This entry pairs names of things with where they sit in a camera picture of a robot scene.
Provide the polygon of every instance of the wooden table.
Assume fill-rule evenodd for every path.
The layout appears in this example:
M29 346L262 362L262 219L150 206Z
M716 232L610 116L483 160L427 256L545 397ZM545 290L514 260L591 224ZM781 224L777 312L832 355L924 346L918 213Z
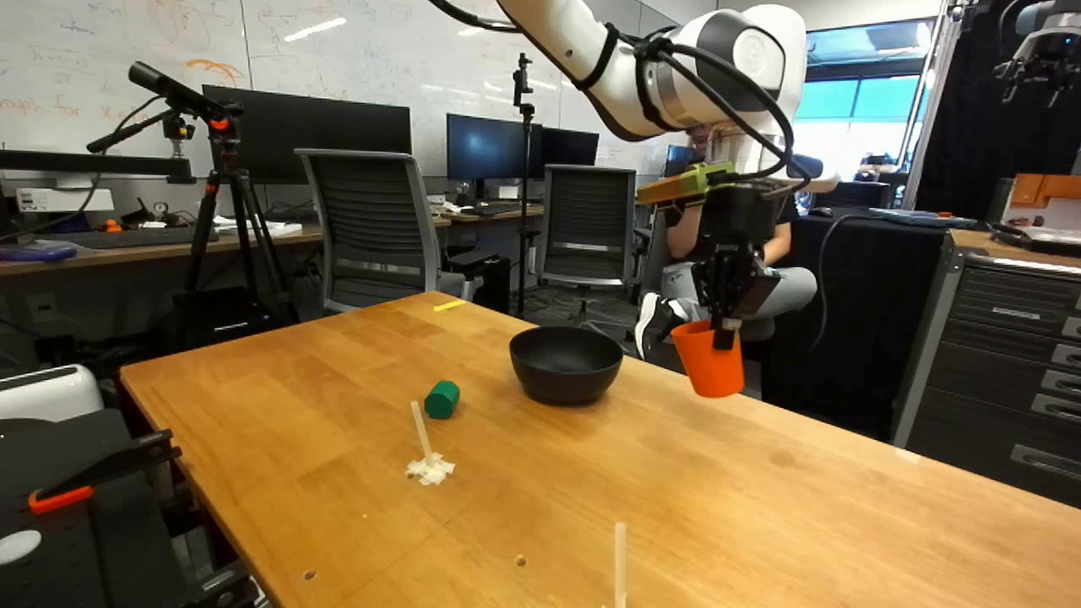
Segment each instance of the wooden table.
M302 228L300 232L274 236L274 247L313 247L313 243L320 243L320 230L313 230L313 228ZM236 251L239 251L236 236L218 236L218 240L205 243L205 256L236 255ZM159 260L182 260L190 255L193 255L190 243L161 243L161 247L121 247L121 251L76 251L73 256L68 256L61 264L0 260L0 280L2 276L28 276L28 274L52 274L52 272L85 272L85 268L159 264Z
M1081 604L1081 515L623 362L597 407L524 400L524 320L418 295L121 367L281 604ZM405 479L409 402L462 388Z

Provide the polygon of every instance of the computer monitor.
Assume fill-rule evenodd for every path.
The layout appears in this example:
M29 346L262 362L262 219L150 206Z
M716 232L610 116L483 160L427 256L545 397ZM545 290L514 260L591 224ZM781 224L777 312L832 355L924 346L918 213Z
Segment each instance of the computer monitor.
M296 150L413 153L409 110L402 105L212 86L201 95L236 110L239 161L255 185L302 184Z
M597 161L597 134L594 131L568 131L568 128L540 128L540 161L559 165L594 165Z
M302 184L296 150L413 153L409 110L245 110L239 157L253 184Z
M444 178L515 178L524 171L520 121L444 116ZM540 128L531 131L531 177L540 177Z

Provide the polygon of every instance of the red handle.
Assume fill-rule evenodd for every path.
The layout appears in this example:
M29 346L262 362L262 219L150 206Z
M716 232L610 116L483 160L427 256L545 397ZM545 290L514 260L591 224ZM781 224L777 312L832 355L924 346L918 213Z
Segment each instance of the red handle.
M32 518L52 518L52 515L73 510L73 506L92 502L92 500L94 500L94 488L73 488L68 495L47 496L47 500L37 500L37 495L29 495L28 496L28 510Z

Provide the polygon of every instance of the chair backrest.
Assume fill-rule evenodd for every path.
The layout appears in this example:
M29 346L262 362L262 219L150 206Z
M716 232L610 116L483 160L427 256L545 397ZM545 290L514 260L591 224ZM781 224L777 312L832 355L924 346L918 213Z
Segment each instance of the chair backrest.
M438 240L405 153L296 150L325 230L325 307L436 290Z
M635 171L545 165L545 285L628 287L635 274Z

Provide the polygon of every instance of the wire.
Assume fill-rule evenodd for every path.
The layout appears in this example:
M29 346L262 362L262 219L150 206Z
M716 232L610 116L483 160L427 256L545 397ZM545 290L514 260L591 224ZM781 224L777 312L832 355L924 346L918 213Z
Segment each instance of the wire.
M1014 19L1014 10L1021 7L1021 0L1009 0L1004 7L1004 14L995 16L995 26L992 26L992 44L999 54L1005 54L1005 19Z
M817 247L817 260L814 260L814 276L817 276L817 301L822 301L822 312L817 312L817 332L814 332L814 343L808 352L817 352L817 346L823 343L823 332L832 328L832 290L827 290L827 280L823 280L823 260L827 260L827 247L835 240L835 232L850 224L850 219L875 219L872 213L846 213L846 216L837 216L823 236L822 236L822 247Z
M466 26L480 26L480 30L492 30L492 33L520 33L514 24L501 24L501 19L483 19L468 10L452 7L448 0L433 0L436 10L448 14L452 19L466 24Z
M159 102L159 99L161 99L161 95L150 95L150 99L146 99L143 105L136 105L111 131L121 131L137 112L146 112L146 110L149 110L150 102ZM87 188L87 197L76 204L73 213L57 216L57 219L47 219L47 224L32 224L29 232L42 232L42 230L51 230L51 228L61 228L61 224L69 224L69 219L85 216L87 206L92 206L92 198L94 198L94 194L99 194L99 185L101 185L101 177L104 177L104 165L94 171L92 188Z
M742 86L742 88L771 112L771 119L781 126L782 150L777 150L762 131L757 131L757 128L754 128L724 95L716 95L700 75L692 75L684 66L680 66L676 54L689 54L689 58L695 58L695 62L706 62L706 66L731 75L731 81ZM766 168L757 168L757 171L725 171L725 177L724 177L725 184L762 178L762 177L774 177L777 168L789 165L795 128L789 128L786 116L782 116L781 105L777 105L762 88L757 88L739 68L725 66L725 62L716 58L716 54L684 48L684 44L672 44L672 54L658 54L658 62L665 62L672 70L680 70L684 81L692 81L720 112L725 112L725 116L737 121L739 131L745 131L754 143L759 143L766 153L777 157L777 161L766 165Z

